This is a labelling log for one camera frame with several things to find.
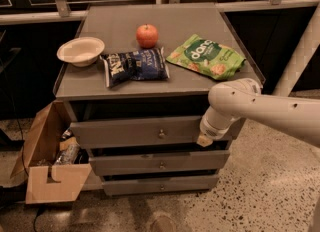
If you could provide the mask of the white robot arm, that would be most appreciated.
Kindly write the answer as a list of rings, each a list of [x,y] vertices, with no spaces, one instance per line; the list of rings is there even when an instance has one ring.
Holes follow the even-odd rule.
[[[319,232],[319,102],[262,95],[252,79],[220,83],[209,92],[200,143],[231,134],[227,166],[204,225],[216,232]]]

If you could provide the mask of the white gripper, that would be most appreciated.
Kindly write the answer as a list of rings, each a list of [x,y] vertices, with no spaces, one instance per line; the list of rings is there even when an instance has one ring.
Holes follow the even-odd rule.
[[[231,126],[239,120],[239,117],[224,114],[209,107],[201,118],[201,132],[196,143],[202,147],[208,147],[213,143],[213,140],[229,137]]]

